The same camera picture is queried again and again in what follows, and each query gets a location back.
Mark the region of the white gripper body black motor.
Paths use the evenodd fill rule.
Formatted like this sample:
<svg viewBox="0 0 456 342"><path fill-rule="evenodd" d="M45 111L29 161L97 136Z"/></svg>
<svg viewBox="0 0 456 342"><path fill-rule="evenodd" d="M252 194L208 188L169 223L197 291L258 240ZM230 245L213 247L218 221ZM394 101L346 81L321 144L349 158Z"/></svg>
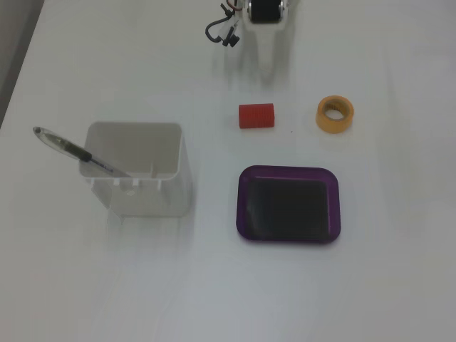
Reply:
<svg viewBox="0 0 456 342"><path fill-rule="evenodd" d="M248 31L282 30L287 24L287 1L245 1L243 5L243 24Z"/></svg>

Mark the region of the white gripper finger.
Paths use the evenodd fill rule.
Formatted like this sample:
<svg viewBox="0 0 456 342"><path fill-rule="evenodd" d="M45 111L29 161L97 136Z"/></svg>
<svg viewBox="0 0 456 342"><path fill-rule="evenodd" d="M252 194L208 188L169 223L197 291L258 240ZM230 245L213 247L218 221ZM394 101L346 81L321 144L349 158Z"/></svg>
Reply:
<svg viewBox="0 0 456 342"><path fill-rule="evenodd" d="M274 46L276 33L274 31L257 31L255 33L259 67L263 71L274 68Z"/></svg>

